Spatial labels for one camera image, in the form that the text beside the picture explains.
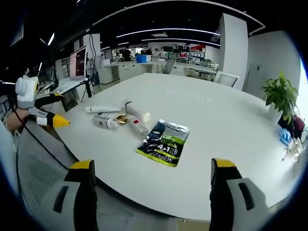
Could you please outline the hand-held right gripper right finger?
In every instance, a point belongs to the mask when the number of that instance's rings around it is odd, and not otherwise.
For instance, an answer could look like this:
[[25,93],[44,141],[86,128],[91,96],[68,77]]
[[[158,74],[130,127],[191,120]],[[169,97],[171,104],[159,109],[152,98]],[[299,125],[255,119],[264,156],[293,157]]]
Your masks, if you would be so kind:
[[271,217],[265,194],[236,165],[211,160],[211,231],[261,231]]

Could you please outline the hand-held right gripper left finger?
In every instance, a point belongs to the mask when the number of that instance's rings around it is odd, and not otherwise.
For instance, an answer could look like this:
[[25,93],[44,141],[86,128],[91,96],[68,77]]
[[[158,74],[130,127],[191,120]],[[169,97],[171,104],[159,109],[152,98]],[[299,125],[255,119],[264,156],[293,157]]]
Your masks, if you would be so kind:
[[78,161],[44,195],[38,221],[47,231],[96,231],[96,209],[94,160]]

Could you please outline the person's left hand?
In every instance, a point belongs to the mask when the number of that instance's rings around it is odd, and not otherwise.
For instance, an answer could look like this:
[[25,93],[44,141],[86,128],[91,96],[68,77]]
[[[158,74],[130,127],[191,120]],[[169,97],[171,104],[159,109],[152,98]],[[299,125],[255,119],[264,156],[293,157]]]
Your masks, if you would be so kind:
[[8,115],[6,120],[6,127],[10,133],[14,133],[23,126],[28,117],[27,109],[16,108],[14,112]]

